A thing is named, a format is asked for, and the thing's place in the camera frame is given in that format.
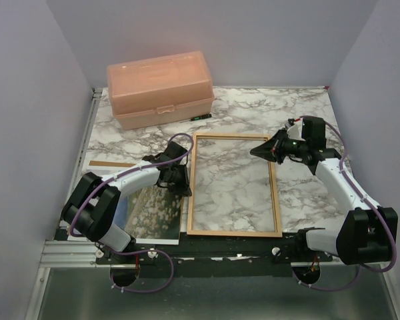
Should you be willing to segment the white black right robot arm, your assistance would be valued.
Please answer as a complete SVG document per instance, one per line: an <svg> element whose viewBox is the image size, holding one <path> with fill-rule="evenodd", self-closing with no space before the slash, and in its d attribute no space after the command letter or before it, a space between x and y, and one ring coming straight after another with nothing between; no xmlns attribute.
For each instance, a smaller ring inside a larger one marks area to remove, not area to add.
<svg viewBox="0 0 400 320"><path fill-rule="evenodd" d="M280 129L250 154L278 164L287 157L298 158L326 186L345 215L336 230L322 227L300 230L302 240L293 245L296 258L308 261L323 251L340 258L346 265L369 269L371 263L386 262L389 268L394 266L396 212L367 197L347 172L340 154L326 146L324 134L304 134L296 140L290 138L287 130Z"/></svg>

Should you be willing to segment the flower field photo print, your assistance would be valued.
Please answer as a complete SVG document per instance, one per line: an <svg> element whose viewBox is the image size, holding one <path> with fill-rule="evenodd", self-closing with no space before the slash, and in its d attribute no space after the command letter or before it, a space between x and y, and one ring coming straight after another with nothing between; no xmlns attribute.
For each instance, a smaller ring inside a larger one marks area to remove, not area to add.
<svg viewBox="0 0 400 320"><path fill-rule="evenodd" d="M130 244L146 239L175 245L179 242L182 206L182 196L152 186L121 200L115 222L133 237ZM77 231L70 234L81 237Z"/></svg>

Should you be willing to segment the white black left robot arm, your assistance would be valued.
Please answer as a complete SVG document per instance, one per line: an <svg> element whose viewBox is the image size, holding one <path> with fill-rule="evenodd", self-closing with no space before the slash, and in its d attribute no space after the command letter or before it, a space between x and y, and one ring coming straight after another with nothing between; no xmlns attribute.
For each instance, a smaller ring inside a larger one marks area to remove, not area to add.
<svg viewBox="0 0 400 320"><path fill-rule="evenodd" d="M148 187L164 187L182 197L191 196L186 164L160 165L141 161L114 174L82 176L61 212L69 231L111 248L120 263L134 257L133 237L115 222L118 204L124 198Z"/></svg>

